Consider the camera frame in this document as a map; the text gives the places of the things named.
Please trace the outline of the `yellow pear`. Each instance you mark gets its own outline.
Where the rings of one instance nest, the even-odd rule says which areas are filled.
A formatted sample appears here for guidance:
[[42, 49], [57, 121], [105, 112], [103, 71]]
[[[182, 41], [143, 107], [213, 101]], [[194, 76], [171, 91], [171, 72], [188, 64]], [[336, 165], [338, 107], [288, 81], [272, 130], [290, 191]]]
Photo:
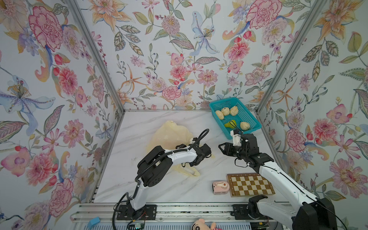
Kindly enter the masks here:
[[247, 131], [251, 128], [251, 125], [248, 122], [241, 122], [240, 123], [240, 128], [243, 131]]
[[220, 120], [224, 119], [224, 114], [220, 110], [215, 111], [215, 114]]
[[237, 106], [233, 106], [231, 109], [230, 109], [230, 115], [232, 116], [236, 116], [239, 112], [239, 109]]
[[230, 114], [230, 108], [224, 107], [222, 108], [221, 112], [223, 113], [224, 116], [228, 116]]

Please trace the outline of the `green pear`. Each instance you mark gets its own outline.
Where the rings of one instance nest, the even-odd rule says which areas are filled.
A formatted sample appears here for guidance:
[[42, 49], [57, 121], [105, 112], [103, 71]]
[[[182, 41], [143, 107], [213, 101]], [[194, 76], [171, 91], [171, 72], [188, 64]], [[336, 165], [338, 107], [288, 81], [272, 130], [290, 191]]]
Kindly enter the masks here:
[[237, 123], [235, 120], [230, 120], [229, 122], [227, 122], [226, 124], [224, 124], [224, 126], [226, 128], [230, 128], [230, 129], [237, 129]]

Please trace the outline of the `yellow translucent plastic bag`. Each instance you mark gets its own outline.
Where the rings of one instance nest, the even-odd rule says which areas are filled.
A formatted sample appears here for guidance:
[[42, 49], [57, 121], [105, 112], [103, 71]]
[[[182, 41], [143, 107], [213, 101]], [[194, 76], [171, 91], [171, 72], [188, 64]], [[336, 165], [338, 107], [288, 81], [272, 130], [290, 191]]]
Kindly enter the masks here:
[[[167, 121], [155, 132], [146, 147], [146, 151], [148, 154], [156, 146], [161, 146], [165, 150], [180, 149], [189, 145], [203, 146], [204, 144], [200, 142], [208, 133], [209, 129], [207, 128], [196, 138], [185, 126], [177, 125], [173, 121]], [[172, 167], [176, 171], [191, 177], [200, 176], [200, 172], [195, 169], [195, 166], [191, 167], [188, 163]]]

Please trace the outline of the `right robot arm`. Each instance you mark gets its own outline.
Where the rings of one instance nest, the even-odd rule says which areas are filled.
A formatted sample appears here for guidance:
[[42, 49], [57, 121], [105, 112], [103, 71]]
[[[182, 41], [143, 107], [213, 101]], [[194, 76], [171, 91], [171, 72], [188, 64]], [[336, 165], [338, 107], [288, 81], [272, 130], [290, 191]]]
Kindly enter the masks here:
[[246, 207], [249, 218], [269, 217], [291, 230], [338, 228], [338, 218], [332, 202], [327, 198], [319, 199], [300, 186], [271, 156], [260, 152], [253, 134], [237, 134], [232, 143], [226, 142], [218, 147], [224, 155], [245, 161], [256, 173], [268, 180], [290, 204], [284, 206], [266, 195], [255, 195], [249, 198]]

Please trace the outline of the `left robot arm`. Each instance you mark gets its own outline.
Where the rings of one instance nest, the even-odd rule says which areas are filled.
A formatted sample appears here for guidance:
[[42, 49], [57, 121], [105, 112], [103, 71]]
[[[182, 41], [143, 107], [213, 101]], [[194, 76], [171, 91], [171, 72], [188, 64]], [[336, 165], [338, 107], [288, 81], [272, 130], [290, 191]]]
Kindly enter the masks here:
[[129, 205], [134, 211], [142, 209], [147, 202], [146, 190], [156, 186], [172, 166], [186, 163], [191, 167], [197, 166], [210, 155], [211, 149], [207, 144], [189, 145], [174, 150], [165, 150], [161, 146], [154, 147], [138, 164], [135, 178], [137, 186], [133, 196], [129, 199]]

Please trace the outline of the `wooden checkerboard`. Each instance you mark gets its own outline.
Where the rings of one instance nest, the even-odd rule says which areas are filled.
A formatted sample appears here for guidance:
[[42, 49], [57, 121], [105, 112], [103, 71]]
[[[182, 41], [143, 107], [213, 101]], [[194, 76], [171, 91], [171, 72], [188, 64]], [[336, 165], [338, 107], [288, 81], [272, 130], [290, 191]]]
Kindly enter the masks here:
[[273, 185], [257, 173], [227, 174], [231, 197], [274, 195]]

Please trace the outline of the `teal plastic basket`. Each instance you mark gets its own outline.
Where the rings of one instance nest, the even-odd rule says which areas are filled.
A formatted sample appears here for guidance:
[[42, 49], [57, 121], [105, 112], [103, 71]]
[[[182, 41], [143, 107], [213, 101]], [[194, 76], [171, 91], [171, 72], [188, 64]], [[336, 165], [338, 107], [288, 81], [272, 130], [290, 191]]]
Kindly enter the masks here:
[[[238, 113], [235, 116], [228, 115], [225, 116], [223, 120], [219, 119], [219, 117], [216, 114], [216, 111], [221, 111], [222, 108], [228, 107], [231, 109], [232, 107], [236, 106], [238, 108]], [[216, 123], [224, 133], [225, 137], [228, 140], [232, 139], [231, 131], [234, 130], [234, 128], [231, 127], [225, 127], [225, 124], [230, 122], [231, 120], [235, 120], [237, 127], [240, 128], [241, 122], [247, 122], [250, 124], [250, 128], [246, 131], [244, 131], [244, 134], [250, 134], [253, 133], [259, 129], [261, 129], [262, 125], [261, 123], [256, 119], [256, 117], [247, 109], [247, 107], [238, 99], [235, 97], [221, 99], [217, 101], [213, 101], [209, 104], [209, 107], [212, 112], [212, 116], [215, 119]]]

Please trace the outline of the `pink plush toy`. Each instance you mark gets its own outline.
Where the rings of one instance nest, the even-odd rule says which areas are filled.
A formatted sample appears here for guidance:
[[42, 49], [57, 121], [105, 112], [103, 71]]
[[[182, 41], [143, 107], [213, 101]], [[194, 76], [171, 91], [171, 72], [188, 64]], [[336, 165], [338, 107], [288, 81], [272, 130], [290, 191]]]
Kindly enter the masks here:
[[196, 220], [193, 223], [190, 230], [221, 230], [221, 229], [217, 228], [217, 225], [215, 222], [213, 222], [210, 226], [208, 226], [205, 220], [201, 218], [201, 219]]

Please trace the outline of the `green circuit board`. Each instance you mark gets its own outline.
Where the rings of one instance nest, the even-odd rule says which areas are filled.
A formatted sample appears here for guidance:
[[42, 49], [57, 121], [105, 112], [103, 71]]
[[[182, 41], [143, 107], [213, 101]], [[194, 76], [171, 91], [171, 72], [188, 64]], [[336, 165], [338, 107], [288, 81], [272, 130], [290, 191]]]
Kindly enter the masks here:
[[144, 230], [145, 223], [131, 223], [127, 225], [128, 230]]

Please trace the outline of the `blue plastic block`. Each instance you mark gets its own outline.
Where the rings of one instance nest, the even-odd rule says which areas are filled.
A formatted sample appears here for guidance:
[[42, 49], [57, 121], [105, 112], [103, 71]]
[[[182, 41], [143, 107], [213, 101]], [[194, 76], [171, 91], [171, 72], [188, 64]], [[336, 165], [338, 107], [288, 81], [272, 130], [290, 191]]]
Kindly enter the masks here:
[[91, 230], [93, 227], [95, 227], [97, 224], [100, 223], [100, 218], [99, 217], [95, 217], [93, 219], [91, 219], [88, 224], [87, 224], [87, 229]]

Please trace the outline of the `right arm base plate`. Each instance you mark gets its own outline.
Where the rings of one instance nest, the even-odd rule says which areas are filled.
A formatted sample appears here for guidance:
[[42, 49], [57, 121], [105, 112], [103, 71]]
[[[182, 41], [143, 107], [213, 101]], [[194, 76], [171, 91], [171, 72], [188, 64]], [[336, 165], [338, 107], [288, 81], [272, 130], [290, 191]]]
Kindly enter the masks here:
[[236, 220], [270, 220], [269, 217], [260, 215], [259, 217], [251, 217], [248, 213], [247, 204], [233, 204], [233, 210], [230, 212], [230, 215], [235, 217]]

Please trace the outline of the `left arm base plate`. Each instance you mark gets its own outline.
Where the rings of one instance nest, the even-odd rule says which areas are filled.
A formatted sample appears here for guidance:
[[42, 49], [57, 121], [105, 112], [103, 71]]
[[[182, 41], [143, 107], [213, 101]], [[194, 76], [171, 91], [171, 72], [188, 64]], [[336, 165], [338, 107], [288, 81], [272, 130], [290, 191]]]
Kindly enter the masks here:
[[117, 220], [156, 220], [156, 205], [145, 205], [143, 208], [135, 210], [131, 204], [120, 204], [116, 211]]

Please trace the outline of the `aluminium mounting rail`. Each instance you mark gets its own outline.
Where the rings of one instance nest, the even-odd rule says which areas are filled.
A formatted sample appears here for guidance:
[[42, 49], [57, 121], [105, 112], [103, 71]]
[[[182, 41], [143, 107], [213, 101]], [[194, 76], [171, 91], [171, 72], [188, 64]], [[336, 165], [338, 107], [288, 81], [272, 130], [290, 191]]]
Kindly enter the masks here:
[[[231, 215], [233, 203], [156, 203], [156, 222], [194, 222], [204, 219], [209, 222], [236, 221]], [[114, 203], [87, 203], [78, 206], [72, 214], [73, 223], [87, 223], [95, 217], [101, 222], [110, 222], [113, 216]]]

